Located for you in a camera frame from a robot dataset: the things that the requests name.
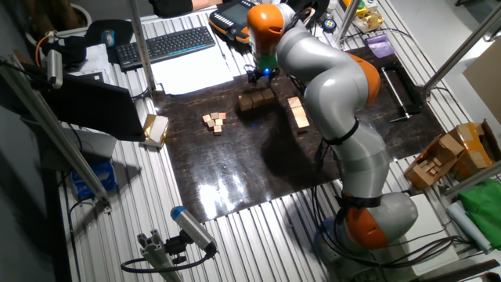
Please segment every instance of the dark tabletop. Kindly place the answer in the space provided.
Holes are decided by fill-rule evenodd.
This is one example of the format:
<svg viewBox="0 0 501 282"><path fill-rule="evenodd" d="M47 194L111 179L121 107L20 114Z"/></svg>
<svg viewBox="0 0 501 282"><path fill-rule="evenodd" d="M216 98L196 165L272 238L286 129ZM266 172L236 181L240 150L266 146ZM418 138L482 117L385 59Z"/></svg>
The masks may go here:
<svg viewBox="0 0 501 282"><path fill-rule="evenodd" d="M370 50L353 53L366 60L374 57ZM386 60L398 61L396 56ZM378 63L387 61L371 63L379 68ZM182 203L200 221L338 177L331 157L326 157L323 170L316 172L313 160L321 136L312 125L306 133L297 134L287 98L299 92L287 77L280 76L271 85L278 98L274 104L239 110L238 95L264 87L264 79L252 86L247 76L241 76L209 89L153 98L157 114L169 118L168 138L162 150L168 150L171 157ZM403 90L397 85L397 91ZM202 116L212 112L227 114L222 136L214 136L203 125ZM427 107L408 121L390 123L402 112L384 79L374 104L356 116L361 124L375 128L383 136L393 158L419 153L442 133Z"/></svg>

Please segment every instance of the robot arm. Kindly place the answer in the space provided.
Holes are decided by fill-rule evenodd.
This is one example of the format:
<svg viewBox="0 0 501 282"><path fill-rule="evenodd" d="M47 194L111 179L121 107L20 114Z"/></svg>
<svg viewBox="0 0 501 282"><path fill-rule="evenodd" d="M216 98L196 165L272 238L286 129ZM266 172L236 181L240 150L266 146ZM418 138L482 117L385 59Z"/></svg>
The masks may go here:
<svg viewBox="0 0 501 282"><path fill-rule="evenodd" d="M386 144L355 118L375 99L379 74L366 61L311 36L294 15L286 4L250 10L247 26L257 69L278 66L309 81L305 109L337 155L348 203L342 224L335 225L338 240L352 254L385 248L410 229L417 209L403 193L382 194L390 162Z"/></svg>

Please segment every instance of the keyboard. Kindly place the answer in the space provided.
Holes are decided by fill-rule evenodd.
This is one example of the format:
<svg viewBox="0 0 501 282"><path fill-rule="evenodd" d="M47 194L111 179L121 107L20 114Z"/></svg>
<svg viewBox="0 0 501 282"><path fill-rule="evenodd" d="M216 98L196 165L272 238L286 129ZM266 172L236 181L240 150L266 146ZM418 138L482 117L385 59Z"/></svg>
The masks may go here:
<svg viewBox="0 0 501 282"><path fill-rule="evenodd" d="M151 63L169 60L214 45L214 39L206 27L192 28L146 40ZM137 43L120 45L116 50L122 71L142 67Z"/></svg>

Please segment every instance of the stacked wooden blocks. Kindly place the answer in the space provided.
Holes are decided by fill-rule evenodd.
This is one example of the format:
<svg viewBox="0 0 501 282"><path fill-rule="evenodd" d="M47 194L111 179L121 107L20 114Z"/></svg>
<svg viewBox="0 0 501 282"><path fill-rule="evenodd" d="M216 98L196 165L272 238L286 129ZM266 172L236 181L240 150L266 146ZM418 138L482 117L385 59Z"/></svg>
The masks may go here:
<svg viewBox="0 0 501 282"><path fill-rule="evenodd" d="M436 158L431 156L419 163L420 168L422 168L427 174L435 176L442 169L442 163Z"/></svg>
<svg viewBox="0 0 501 282"><path fill-rule="evenodd" d="M292 97L289 98L287 102L289 102L290 109L292 110L292 114L294 115L294 120L296 121L298 128L297 133L308 131L308 126L310 125L310 123L308 122L305 109L303 109L299 98Z"/></svg>
<svg viewBox="0 0 501 282"><path fill-rule="evenodd" d="M264 105L269 105L275 100L275 95L271 89L263 89L251 94L238 96L238 104L242 111L255 109Z"/></svg>
<svg viewBox="0 0 501 282"><path fill-rule="evenodd" d="M226 119L226 113L206 114L202 118L209 131L214 131L214 136L222 134L222 121Z"/></svg>

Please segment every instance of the orange robot joint cap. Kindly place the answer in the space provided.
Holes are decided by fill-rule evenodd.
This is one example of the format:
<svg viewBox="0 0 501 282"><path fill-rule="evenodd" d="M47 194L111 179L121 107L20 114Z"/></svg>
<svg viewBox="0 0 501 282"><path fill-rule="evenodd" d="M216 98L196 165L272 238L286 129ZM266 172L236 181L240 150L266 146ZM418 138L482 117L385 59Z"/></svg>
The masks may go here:
<svg viewBox="0 0 501 282"><path fill-rule="evenodd" d="M250 41L257 51L271 49L282 36L283 15L273 4L260 4L252 7L247 14L247 28Z"/></svg>

